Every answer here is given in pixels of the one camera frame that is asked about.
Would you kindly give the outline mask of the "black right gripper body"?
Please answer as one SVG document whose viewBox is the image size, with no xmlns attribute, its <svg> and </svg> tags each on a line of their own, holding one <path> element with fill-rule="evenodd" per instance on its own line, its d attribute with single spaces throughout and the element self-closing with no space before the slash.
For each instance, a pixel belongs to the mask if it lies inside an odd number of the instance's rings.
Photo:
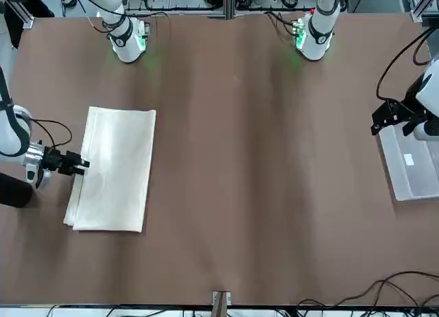
<svg viewBox="0 0 439 317">
<path fill-rule="evenodd" d="M 57 171 L 59 174 L 69 175 L 69 161 L 66 155 L 63 155 L 60 150 L 52 147 L 45 147 L 43 158 L 40 166 L 44 170 L 51 172 Z"/>
</svg>

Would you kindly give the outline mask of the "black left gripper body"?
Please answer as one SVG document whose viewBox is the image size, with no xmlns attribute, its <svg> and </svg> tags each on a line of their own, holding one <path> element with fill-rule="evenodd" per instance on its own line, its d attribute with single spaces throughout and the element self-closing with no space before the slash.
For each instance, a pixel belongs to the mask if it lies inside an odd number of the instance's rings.
<svg viewBox="0 0 439 317">
<path fill-rule="evenodd" d="M 411 121 L 424 113 L 424 107 L 416 99 L 416 94 L 423 82 L 422 77 L 418 77 L 407 89 L 405 97 L 398 101 L 385 101 L 372 114 L 374 125 L 394 125 L 404 121 Z"/>
</svg>

